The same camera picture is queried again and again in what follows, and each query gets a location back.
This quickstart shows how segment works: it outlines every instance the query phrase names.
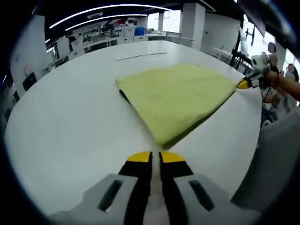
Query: yellow-green fabric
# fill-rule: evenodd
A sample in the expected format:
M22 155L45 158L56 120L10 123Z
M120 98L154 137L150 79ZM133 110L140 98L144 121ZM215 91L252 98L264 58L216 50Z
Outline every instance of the yellow-green fabric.
M185 64L117 78L116 84L160 145L210 115L236 89L233 80L212 69Z

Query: white pillar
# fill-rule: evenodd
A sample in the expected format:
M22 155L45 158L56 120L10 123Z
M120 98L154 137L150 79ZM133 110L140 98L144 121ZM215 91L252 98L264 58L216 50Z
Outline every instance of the white pillar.
M279 71L281 71L282 69L285 70L285 68L283 68L283 64L285 62L285 54L286 54L286 49L278 42L275 43L276 46L276 55L277 55L277 68L279 69Z
M194 39L193 48L200 50L204 29L205 8L197 3L183 5L180 22L182 37Z
M181 26L182 26L182 11L180 13L180 24L179 24L179 33L181 33Z
M159 13L158 16L158 31L163 31L164 13Z

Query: round table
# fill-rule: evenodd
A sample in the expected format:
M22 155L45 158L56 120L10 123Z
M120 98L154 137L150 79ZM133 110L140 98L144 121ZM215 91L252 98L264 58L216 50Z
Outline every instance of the round table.
M144 55L136 58L127 57ZM25 191L46 215L70 210L84 191L140 151L161 150L114 80L153 67L200 64L243 76L200 51L167 41L122 44L80 56L40 79L14 107L5 133ZM260 131L258 88L237 90L169 151L181 154L231 198L250 166Z

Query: blue container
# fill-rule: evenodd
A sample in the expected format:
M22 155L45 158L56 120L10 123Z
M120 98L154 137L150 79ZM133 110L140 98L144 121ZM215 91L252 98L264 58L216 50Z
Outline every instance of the blue container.
M135 28L135 36L142 36L145 34L145 28L144 27L136 27Z

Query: black chair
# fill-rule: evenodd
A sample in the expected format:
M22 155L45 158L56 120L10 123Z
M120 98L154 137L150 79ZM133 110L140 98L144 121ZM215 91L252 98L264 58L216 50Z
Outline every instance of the black chair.
M300 158L300 107L263 127L250 168L232 198L242 208L265 211L284 190Z

